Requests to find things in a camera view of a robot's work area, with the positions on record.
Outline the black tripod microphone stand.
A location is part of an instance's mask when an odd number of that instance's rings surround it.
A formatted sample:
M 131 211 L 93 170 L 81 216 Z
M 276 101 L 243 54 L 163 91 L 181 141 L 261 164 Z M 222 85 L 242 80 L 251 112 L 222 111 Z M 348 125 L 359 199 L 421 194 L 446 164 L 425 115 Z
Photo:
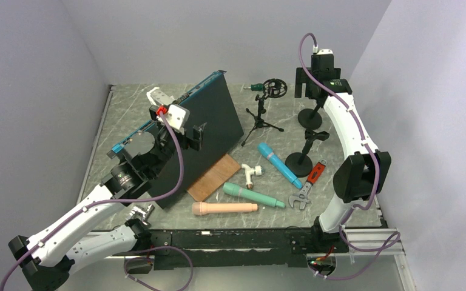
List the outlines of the black tripod microphone stand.
M 253 125 L 252 129 L 249 131 L 247 137 L 241 143 L 242 147 L 246 144 L 248 138 L 250 137 L 251 133 L 254 130 L 267 128 L 267 127 L 272 127 L 274 129 L 277 129 L 280 132 L 285 131 L 281 127 L 277 127 L 277 126 L 275 126 L 273 124 L 270 124 L 270 123 L 266 122 L 262 118 L 262 115 L 266 113 L 265 101 L 267 99 L 277 99 L 277 98 L 281 98 L 281 97 L 285 96 L 287 91 L 288 91 L 288 85 L 287 85 L 287 83 L 285 81 L 283 81 L 282 79 L 278 79 L 278 78 L 269 79 L 269 80 L 265 81 L 262 84 L 264 85 L 263 91 L 261 91 L 262 95 L 260 95 L 258 93 L 255 96 L 255 100 L 257 101 L 257 104 L 258 104 L 257 114 L 255 115 L 248 108 L 246 108 L 246 112 L 248 114 L 250 114 L 254 119 L 254 125 Z

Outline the beige microphone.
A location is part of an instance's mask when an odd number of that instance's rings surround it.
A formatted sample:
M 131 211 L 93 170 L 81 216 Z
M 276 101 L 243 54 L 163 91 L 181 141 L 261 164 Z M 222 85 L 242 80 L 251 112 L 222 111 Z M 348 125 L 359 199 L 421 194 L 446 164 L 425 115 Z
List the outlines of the beige microphone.
M 191 207 L 194 215 L 208 215 L 213 213 L 249 213 L 258 210 L 253 203 L 206 203 L 195 202 Z

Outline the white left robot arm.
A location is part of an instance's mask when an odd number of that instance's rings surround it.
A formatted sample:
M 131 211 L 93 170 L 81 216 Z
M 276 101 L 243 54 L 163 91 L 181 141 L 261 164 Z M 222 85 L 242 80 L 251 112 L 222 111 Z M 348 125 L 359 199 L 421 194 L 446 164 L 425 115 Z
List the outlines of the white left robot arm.
M 102 258 L 123 252 L 145 253 L 152 244 L 151 232 L 139 218 L 102 235 L 87 235 L 109 216 L 132 203 L 143 202 L 167 164 L 184 149 L 200 150 L 204 127 L 184 129 L 190 112 L 177 105 L 153 105 L 149 109 L 156 133 L 138 129 L 118 144 L 110 155 L 118 164 L 91 193 L 62 218 L 32 236 L 17 236 L 8 246 L 33 290 L 56 290 L 70 275 Z

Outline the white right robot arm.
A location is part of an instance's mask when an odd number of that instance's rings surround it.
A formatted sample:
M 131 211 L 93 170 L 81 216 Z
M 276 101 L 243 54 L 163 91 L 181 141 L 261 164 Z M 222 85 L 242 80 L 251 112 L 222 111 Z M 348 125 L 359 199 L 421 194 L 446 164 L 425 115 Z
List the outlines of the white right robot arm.
M 357 209 L 368 210 L 382 190 L 391 156 L 379 150 L 370 138 L 357 112 L 353 91 L 340 77 L 329 49 L 319 49 L 311 55 L 309 67 L 296 69 L 296 93 L 315 99 L 317 106 L 329 116 L 340 139 L 344 161 L 334 174 L 334 196 L 319 215 L 319 229 L 310 235 L 313 249 L 324 252 L 332 246 L 332 233 L 344 235 L 346 222 Z

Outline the black round-base microphone stand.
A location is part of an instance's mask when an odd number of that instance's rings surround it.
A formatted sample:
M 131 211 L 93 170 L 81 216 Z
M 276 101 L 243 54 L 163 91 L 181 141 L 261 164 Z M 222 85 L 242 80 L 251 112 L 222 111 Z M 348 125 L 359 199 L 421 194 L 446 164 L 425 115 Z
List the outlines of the black round-base microphone stand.
M 325 141 L 329 138 L 330 134 L 326 131 L 315 132 L 313 130 L 305 130 L 305 145 L 301 152 L 294 152 L 287 156 L 285 159 L 285 165 L 290 171 L 295 174 L 296 177 L 302 178 L 311 173 L 314 164 L 311 158 L 308 156 L 309 151 L 314 141 Z

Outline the green microphone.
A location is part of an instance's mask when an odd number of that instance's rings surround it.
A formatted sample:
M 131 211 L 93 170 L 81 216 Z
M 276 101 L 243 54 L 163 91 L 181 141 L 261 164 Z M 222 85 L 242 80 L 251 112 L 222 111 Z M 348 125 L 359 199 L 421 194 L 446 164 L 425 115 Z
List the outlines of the green microphone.
M 230 182 L 224 183 L 222 190 L 227 195 L 248 199 L 263 204 L 265 206 L 276 207 L 281 209 L 284 209 L 286 207 L 286 204 L 282 201 L 279 201 L 273 197 L 252 190 L 242 188 L 239 185 Z

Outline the blue microphone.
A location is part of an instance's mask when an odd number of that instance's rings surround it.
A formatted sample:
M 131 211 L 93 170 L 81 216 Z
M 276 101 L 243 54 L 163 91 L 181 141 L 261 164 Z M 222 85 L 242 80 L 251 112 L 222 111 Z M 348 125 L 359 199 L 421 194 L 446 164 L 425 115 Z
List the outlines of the blue microphone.
M 258 146 L 260 154 L 266 158 L 293 186 L 297 189 L 303 187 L 298 177 L 289 169 L 288 166 L 275 154 L 273 149 L 265 142 L 261 142 Z

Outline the black round-base shock-mount stand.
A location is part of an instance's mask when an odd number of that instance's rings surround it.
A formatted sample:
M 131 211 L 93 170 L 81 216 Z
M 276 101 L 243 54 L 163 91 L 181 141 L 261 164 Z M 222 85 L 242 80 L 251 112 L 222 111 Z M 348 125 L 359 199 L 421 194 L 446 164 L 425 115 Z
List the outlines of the black round-base shock-mount stand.
M 308 130 L 317 130 L 322 125 L 323 119 L 318 113 L 321 104 L 317 101 L 313 109 L 307 108 L 299 112 L 297 119 L 299 124 Z

